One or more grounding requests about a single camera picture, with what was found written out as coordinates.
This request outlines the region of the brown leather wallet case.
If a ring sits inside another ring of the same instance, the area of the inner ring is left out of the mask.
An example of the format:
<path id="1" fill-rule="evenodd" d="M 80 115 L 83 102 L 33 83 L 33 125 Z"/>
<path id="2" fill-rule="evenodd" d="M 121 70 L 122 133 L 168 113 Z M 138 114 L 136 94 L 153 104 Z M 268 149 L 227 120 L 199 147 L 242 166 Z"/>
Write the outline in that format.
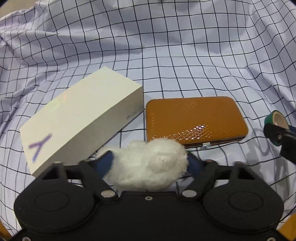
<path id="1" fill-rule="evenodd" d="M 169 138 L 185 147 L 244 139 L 247 124 L 227 96 L 153 99 L 146 105 L 147 140 Z"/>

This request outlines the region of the white black checkered cloth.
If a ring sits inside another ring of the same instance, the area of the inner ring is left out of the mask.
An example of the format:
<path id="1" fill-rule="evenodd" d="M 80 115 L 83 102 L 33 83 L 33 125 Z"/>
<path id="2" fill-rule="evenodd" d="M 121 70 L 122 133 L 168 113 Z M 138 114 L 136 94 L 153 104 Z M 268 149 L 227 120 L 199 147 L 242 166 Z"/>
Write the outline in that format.
<path id="1" fill-rule="evenodd" d="M 1 18 L 1 222 L 33 177 L 20 127 L 54 97 L 106 66 L 144 88 L 144 100 L 228 96 L 246 138 L 200 158 L 246 162 L 295 211 L 295 166 L 263 135 L 280 111 L 295 125 L 292 1 L 39 1 Z"/>

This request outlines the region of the white fluffy plush toy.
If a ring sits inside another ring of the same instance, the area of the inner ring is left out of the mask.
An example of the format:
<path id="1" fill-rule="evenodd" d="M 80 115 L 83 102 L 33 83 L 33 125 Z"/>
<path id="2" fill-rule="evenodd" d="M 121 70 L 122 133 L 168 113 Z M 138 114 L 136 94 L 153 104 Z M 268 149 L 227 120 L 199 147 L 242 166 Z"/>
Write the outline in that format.
<path id="1" fill-rule="evenodd" d="M 187 171 L 185 148 L 168 138 L 149 142 L 132 141 L 126 148 L 103 147 L 96 158 L 107 151 L 113 155 L 103 180 L 123 191 L 159 191 L 173 185 Z"/>

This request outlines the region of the green tape roll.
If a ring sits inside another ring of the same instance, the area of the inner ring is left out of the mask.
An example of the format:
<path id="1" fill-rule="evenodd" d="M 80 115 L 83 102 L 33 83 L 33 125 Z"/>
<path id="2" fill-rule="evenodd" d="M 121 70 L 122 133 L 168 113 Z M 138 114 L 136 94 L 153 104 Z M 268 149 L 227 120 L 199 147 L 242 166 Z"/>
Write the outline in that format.
<path id="1" fill-rule="evenodd" d="M 278 138 L 279 134 L 276 134 L 278 128 L 271 128 L 270 125 L 278 126 L 286 130 L 289 129 L 289 125 L 283 114 L 277 110 L 270 113 L 264 120 L 263 133 L 275 146 L 281 146 L 281 140 Z"/>

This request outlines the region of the white vivo phone box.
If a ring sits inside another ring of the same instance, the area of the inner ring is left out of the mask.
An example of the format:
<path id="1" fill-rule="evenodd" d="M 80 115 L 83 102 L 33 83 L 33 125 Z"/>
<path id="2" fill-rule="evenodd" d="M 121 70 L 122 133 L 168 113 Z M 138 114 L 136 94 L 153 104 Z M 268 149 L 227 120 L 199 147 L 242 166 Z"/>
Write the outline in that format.
<path id="1" fill-rule="evenodd" d="M 102 67 L 59 94 L 20 128 L 32 176 L 89 158 L 144 110 L 143 87 Z"/>

